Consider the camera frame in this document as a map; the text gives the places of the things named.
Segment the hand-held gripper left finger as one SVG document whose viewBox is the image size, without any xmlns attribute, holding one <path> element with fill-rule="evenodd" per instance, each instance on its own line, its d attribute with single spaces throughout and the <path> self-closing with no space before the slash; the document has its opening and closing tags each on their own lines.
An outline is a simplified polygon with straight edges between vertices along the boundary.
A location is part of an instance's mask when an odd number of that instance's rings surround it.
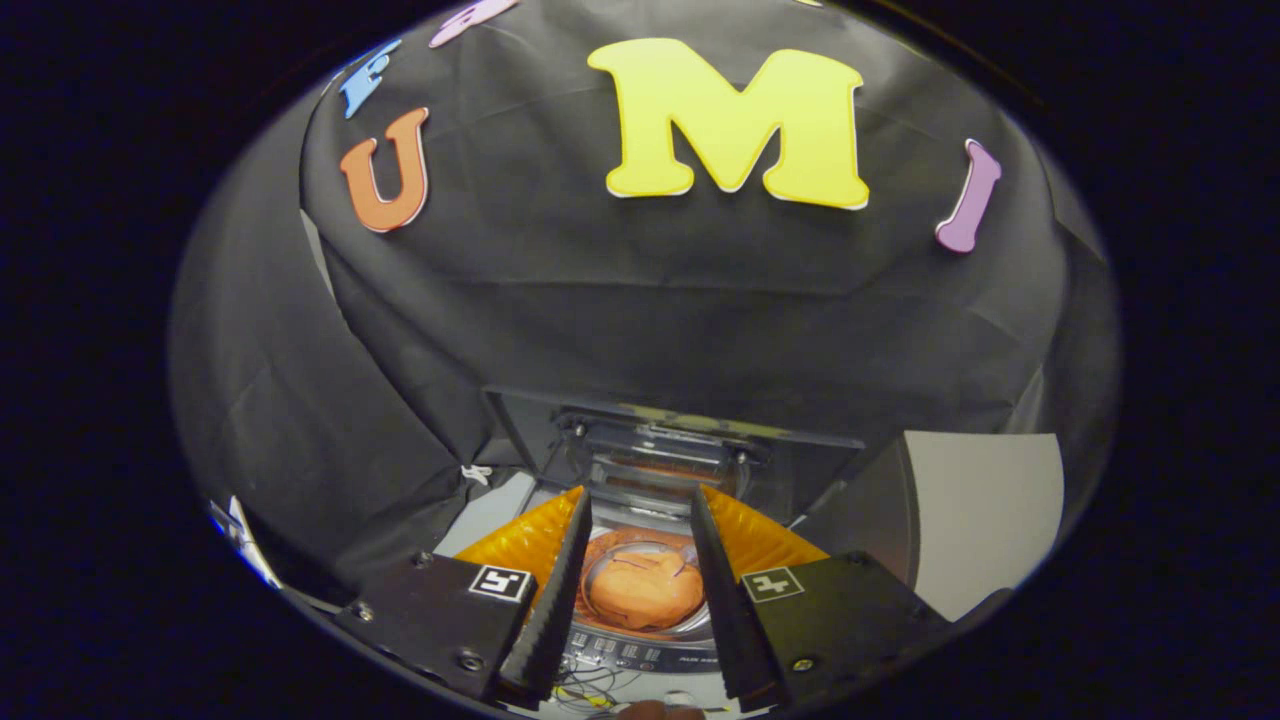
<svg viewBox="0 0 1280 720">
<path fill-rule="evenodd" d="M 577 487 L 458 557 L 421 551 L 369 580 L 337 626 L 379 659 L 489 706 L 550 697 L 593 528 Z"/>
</svg>

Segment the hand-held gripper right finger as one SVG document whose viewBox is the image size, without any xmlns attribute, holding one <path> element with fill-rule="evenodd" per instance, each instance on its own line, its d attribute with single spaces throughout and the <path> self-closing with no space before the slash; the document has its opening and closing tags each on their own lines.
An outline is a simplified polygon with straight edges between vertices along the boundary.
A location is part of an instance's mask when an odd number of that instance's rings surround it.
<svg viewBox="0 0 1280 720">
<path fill-rule="evenodd" d="M 745 714 L 838 703 L 950 632 L 869 553 L 824 553 L 708 486 L 690 523 L 724 689 Z"/>
</svg>

